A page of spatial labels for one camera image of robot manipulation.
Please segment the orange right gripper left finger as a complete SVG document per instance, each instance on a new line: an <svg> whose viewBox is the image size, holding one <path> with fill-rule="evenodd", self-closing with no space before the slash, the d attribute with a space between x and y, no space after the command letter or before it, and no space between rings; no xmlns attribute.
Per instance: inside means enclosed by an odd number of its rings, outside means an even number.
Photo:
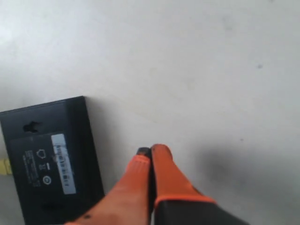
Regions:
<svg viewBox="0 0 300 225"><path fill-rule="evenodd" d="M149 225L151 150L139 148L111 191L68 225Z"/></svg>

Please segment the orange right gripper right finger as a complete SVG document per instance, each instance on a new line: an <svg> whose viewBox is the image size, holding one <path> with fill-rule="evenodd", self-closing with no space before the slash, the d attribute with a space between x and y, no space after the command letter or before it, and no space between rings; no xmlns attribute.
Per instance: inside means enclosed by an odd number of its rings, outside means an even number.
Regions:
<svg viewBox="0 0 300 225"><path fill-rule="evenodd" d="M154 220L157 225L245 225L246 222L218 206L199 192L173 161L163 144L151 148L157 197Z"/></svg>

